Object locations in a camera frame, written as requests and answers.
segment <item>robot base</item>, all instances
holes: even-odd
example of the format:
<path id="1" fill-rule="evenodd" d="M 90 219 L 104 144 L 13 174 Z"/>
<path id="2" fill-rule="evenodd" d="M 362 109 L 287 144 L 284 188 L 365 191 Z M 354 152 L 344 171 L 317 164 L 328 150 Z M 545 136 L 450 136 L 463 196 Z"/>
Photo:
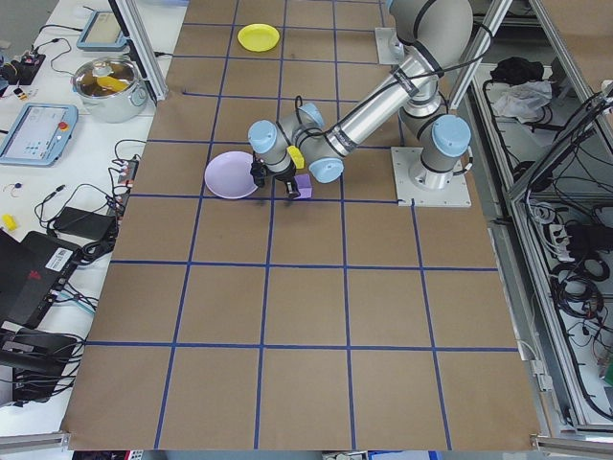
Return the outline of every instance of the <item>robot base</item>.
<path id="1" fill-rule="evenodd" d="M 438 191 L 427 191 L 413 183 L 409 177 L 409 168 L 420 161 L 421 151 L 418 148 L 392 148 L 398 206 L 411 206 L 415 203 L 418 207 L 469 208 L 470 195 L 463 175 L 454 175 L 449 185 Z M 462 168 L 459 162 L 456 168 Z"/>

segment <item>screen display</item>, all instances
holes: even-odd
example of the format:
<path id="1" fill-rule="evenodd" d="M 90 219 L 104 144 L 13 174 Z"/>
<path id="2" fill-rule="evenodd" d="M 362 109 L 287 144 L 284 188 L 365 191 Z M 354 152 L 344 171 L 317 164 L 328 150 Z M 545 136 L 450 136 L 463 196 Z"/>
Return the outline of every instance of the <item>screen display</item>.
<path id="1" fill-rule="evenodd" d="M 62 107 L 30 107 L 12 134 L 4 157 L 19 160 L 45 158 L 55 141 L 57 124 L 66 114 Z"/>
<path id="2" fill-rule="evenodd" d="M 112 12 L 97 12 L 91 23 L 83 43 L 115 43 L 121 29 L 115 14 Z"/>

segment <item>tablet screen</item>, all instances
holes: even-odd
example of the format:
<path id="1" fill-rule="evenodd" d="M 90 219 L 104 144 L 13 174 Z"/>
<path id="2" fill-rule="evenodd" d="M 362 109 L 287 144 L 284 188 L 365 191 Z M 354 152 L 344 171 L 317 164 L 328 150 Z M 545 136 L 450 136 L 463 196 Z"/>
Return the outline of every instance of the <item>tablet screen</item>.
<path id="1" fill-rule="evenodd" d="M 65 114 L 66 108 L 63 107 L 28 108 L 2 156 L 19 160 L 43 159 L 54 141 L 57 124 Z"/>

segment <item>metal frame post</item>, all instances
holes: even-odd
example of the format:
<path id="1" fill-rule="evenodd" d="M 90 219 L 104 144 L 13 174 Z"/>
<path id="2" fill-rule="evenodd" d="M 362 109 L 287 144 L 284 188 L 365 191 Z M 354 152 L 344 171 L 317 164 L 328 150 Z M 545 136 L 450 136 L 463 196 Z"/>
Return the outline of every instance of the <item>metal frame post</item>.
<path id="1" fill-rule="evenodd" d="M 169 88 L 164 80 L 164 75 L 160 69 L 153 48 L 149 41 L 147 31 L 143 25 L 141 15 L 138 13 L 134 0 L 108 0 L 111 10 L 115 12 L 125 38 L 130 42 L 130 46 L 134 46 L 136 53 L 137 64 L 142 77 L 148 82 L 148 89 L 152 99 L 163 101 L 169 93 Z"/>
<path id="2" fill-rule="evenodd" d="M 483 19 L 483 25 L 491 30 L 493 35 L 496 35 L 498 29 L 500 28 L 500 24 L 502 24 L 503 19 L 507 15 L 507 11 L 511 7 L 512 0 L 494 0 L 491 6 L 486 13 L 486 16 Z M 475 59 L 484 53 L 489 46 L 491 39 L 489 34 L 483 29 L 479 29 L 477 36 L 472 41 L 472 44 L 468 48 L 465 53 L 465 60 Z M 451 89 L 451 94 L 449 96 L 449 108 L 455 110 L 460 105 L 462 98 L 466 94 L 470 83 L 472 82 L 472 78 L 475 76 L 477 72 L 477 67 L 481 63 L 481 59 L 473 62 L 467 67 L 463 67 L 460 70 L 460 74 L 456 79 L 456 82 Z"/>

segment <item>laptop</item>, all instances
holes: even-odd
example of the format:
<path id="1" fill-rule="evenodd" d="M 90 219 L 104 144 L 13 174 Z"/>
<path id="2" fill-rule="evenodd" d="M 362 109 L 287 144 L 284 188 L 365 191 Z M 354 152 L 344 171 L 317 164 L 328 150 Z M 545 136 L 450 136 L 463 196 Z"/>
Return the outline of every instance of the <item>laptop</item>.
<path id="1" fill-rule="evenodd" d="M 0 230 L 0 325 L 35 329 L 79 260 L 77 244 L 40 232 L 18 242 Z"/>

